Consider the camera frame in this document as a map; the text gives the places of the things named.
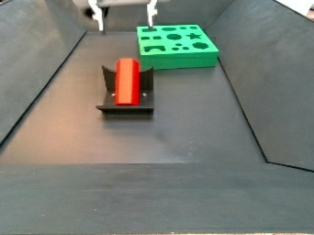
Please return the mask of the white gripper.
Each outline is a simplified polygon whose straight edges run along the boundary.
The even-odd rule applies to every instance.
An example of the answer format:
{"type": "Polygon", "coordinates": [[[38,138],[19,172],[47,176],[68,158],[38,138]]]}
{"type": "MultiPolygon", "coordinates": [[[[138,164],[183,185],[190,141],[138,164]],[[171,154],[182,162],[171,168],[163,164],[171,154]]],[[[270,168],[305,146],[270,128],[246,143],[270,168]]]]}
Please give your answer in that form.
{"type": "Polygon", "coordinates": [[[93,8],[95,14],[93,19],[98,22],[98,30],[105,31],[103,22],[103,11],[99,6],[133,6],[133,5],[147,5],[147,22],[149,27],[154,26],[154,16],[158,14],[157,4],[158,0],[87,0],[90,7],[93,8]]]}

